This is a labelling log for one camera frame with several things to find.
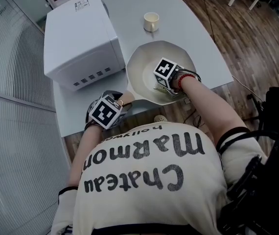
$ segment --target cable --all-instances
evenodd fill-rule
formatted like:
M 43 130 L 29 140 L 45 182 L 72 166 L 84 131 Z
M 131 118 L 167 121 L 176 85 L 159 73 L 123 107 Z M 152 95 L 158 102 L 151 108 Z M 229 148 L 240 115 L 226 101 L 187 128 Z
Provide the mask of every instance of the cable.
M 208 10 L 207 10 L 207 5 L 206 5 L 206 1 L 205 1 L 205 0 L 204 0 L 204 4 L 205 4 L 205 9 L 206 9 L 206 14 L 207 14 L 208 19 L 209 19 L 209 22 L 210 22 L 210 27 L 211 27 L 211 31 L 212 31 L 213 41 L 214 41 L 214 43 L 216 43 L 216 40 L 215 40 L 215 38 L 214 38 L 213 29 L 212 29 L 211 19 L 210 19 L 210 16 L 209 16 Z
M 253 93 L 256 97 L 258 97 L 258 98 L 260 99 L 261 102 L 263 102 L 262 99 L 261 99 L 255 92 L 253 92 L 251 89 L 249 89 L 246 85 L 243 85 L 235 76 L 232 75 L 232 77 L 233 77 L 237 82 L 239 82 L 239 84 L 240 84 L 241 86 L 245 87 L 247 90 L 249 90 L 251 93 Z
M 191 114 L 188 115 L 188 117 L 184 120 L 183 123 L 185 123 L 195 112 L 196 112 L 196 109 Z M 205 124 L 205 123 L 201 124 L 201 122 L 202 122 L 202 117 L 199 114 L 192 121 L 194 127 L 196 127 L 197 129 Z
M 191 114 L 189 114 L 187 118 L 185 118 L 183 123 L 185 123 L 195 112 L 196 112 L 196 109 Z
M 208 18 L 209 18 L 209 22 L 210 22 L 210 26 L 211 26 L 213 41 L 214 41 L 214 43 L 216 43 L 215 38 L 214 38 L 214 33 L 213 33 L 212 25 L 211 25 L 210 16 L 209 16 L 209 13 L 208 13 L 208 10 L 207 10 L 207 6 L 206 6 L 206 1 L 205 1 L 205 0 L 204 0 L 204 4 L 205 4 L 205 9 L 206 9 L 206 14 L 207 14 L 207 16 L 208 16 Z M 235 76 L 232 75 L 232 77 L 233 77 L 237 82 L 239 82 L 239 84 L 240 84 L 241 86 L 243 86 L 244 88 L 246 88 L 247 90 L 249 90 L 249 91 L 250 91 L 251 93 L 253 93 L 256 97 L 258 97 L 259 100 L 260 100 L 261 102 L 263 102 L 262 99 L 261 99 L 255 92 L 253 92 L 251 89 L 249 89 L 246 85 L 243 85 Z

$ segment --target floor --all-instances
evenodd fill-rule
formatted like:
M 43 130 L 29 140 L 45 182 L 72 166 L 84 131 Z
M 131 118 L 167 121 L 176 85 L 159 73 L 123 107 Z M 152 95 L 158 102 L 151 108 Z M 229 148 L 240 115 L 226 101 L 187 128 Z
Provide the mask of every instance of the floor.
M 203 0 L 183 0 L 212 35 L 210 22 Z M 267 3 L 261 2 L 261 8 L 248 8 L 252 1 L 235 0 L 232 7 L 230 0 L 206 0 L 211 18 L 214 39 L 222 53 L 232 75 L 252 89 L 262 99 L 271 86 L 279 86 L 279 18 Z M 241 118 L 256 115 L 253 103 L 246 99 L 250 92 L 234 81 L 214 89 L 224 98 Z M 121 126 L 103 133 L 104 138 L 124 133 L 138 125 L 151 123 L 155 115 L 165 115 L 169 121 L 184 122 L 194 110 L 190 104 L 178 102 L 166 107 L 151 110 L 127 118 Z M 186 123 L 193 124 L 197 112 Z M 248 128 L 257 129 L 257 121 L 247 122 Z M 203 125 L 200 127 L 209 137 L 210 132 Z M 65 138 L 70 158 L 73 159 L 82 133 Z M 269 152 L 271 142 L 261 138 L 259 143 L 265 153 Z

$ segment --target bracelet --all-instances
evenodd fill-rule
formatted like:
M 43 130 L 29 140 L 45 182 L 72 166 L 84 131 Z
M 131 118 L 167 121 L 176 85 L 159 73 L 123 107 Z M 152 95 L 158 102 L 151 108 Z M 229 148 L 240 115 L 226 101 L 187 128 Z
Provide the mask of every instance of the bracelet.
M 187 77 L 187 76 L 191 76 L 191 77 L 194 77 L 194 78 L 195 78 L 195 76 L 192 75 L 192 74 L 184 74 L 183 76 L 181 76 L 181 77 L 179 78 L 179 81 L 178 81 L 178 87 L 179 87 L 180 90 L 182 90 L 181 81 L 182 81 L 183 78 L 185 78 L 185 77 Z

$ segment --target white cup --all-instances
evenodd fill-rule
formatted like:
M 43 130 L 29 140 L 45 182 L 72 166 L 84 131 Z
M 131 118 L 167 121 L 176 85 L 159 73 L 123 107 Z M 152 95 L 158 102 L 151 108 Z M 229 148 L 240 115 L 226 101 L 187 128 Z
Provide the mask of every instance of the white cup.
M 149 32 L 158 30 L 159 15 L 155 12 L 148 12 L 144 15 L 144 29 Z

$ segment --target white t-shirt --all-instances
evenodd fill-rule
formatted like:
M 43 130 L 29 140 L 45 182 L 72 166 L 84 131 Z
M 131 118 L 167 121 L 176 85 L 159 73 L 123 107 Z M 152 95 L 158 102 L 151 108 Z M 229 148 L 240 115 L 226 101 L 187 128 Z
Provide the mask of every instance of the white t-shirt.
M 236 128 L 221 140 L 239 136 Z M 76 188 L 59 193 L 51 234 L 220 234 L 227 185 L 262 155 L 255 139 L 222 155 L 199 129 L 160 122 L 104 140 L 86 158 Z

